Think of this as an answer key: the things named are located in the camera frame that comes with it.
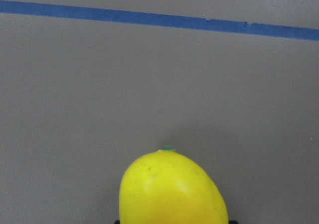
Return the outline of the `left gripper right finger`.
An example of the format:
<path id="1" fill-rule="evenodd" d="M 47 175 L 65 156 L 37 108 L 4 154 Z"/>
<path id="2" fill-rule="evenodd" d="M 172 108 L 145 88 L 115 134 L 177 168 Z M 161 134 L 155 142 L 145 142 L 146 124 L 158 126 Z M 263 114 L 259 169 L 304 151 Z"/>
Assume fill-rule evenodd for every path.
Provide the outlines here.
<path id="1" fill-rule="evenodd" d="M 238 224 L 238 222 L 236 220 L 229 220 L 228 222 L 229 224 Z"/>

